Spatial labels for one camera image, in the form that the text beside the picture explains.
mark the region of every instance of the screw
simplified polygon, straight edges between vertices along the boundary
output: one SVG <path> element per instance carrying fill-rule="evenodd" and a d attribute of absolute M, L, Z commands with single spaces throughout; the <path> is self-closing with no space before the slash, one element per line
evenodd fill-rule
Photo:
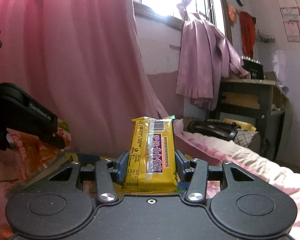
<path fill-rule="evenodd" d="M 116 195 L 112 193 L 103 193 L 100 195 L 100 199 L 103 201 L 113 201 L 115 198 Z"/>
<path fill-rule="evenodd" d="M 194 192 L 194 193 L 188 194 L 187 198 L 192 200 L 192 201 L 198 201 L 198 200 L 203 199 L 203 195 L 201 193 Z"/>
<path fill-rule="evenodd" d="M 156 203 L 157 201 L 155 200 L 155 199 L 148 199 L 147 200 L 147 202 L 149 203 L 149 204 L 154 204 L 154 203 Z"/>

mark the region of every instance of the wooden desk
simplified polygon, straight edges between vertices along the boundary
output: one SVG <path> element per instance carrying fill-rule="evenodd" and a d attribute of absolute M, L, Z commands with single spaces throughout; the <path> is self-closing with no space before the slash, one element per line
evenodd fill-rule
<path fill-rule="evenodd" d="M 256 128 L 261 137 L 260 153 L 274 161 L 281 141 L 286 102 L 286 96 L 275 81 L 222 79 L 217 107 L 215 111 L 210 112 L 209 117 L 220 119 L 220 113 L 223 112 L 255 118 Z M 272 104 L 280 110 L 272 111 Z M 277 123 L 275 148 L 272 153 L 263 151 L 267 139 L 266 130 L 270 123 Z"/>

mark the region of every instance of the snack wrapper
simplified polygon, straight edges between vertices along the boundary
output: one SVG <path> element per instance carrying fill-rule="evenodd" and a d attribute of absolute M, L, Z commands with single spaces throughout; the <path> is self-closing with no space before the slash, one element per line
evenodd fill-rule
<path fill-rule="evenodd" d="M 123 190 L 151 192 L 177 189 L 174 118 L 140 117 L 132 120 L 133 134 Z"/>
<path fill-rule="evenodd" d="M 17 153 L 17 171 L 22 181 L 29 181 L 43 171 L 55 159 L 56 154 L 64 150 L 42 142 L 37 136 L 12 129 L 7 129 L 7 131 L 7 140 Z M 56 134 L 64 139 L 65 149 L 69 147 L 71 136 L 67 123 L 58 120 Z"/>

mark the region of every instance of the curtain fold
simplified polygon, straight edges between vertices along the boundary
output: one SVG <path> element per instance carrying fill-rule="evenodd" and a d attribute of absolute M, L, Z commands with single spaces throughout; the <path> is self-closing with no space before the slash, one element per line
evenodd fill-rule
<path fill-rule="evenodd" d="M 141 60 L 132 0 L 0 0 L 0 83 L 68 122 L 73 150 L 116 157 L 132 122 L 166 117 Z"/>

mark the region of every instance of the floor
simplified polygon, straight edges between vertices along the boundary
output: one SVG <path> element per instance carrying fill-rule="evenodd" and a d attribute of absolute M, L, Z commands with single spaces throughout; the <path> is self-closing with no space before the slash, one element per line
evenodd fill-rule
<path fill-rule="evenodd" d="M 300 167 L 299 166 L 288 164 L 288 163 L 285 163 L 285 162 L 282 162 L 282 161 L 276 161 L 276 163 L 279 164 L 280 166 L 289 168 L 290 170 L 292 170 L 295 173 L 300 174 Z"/>

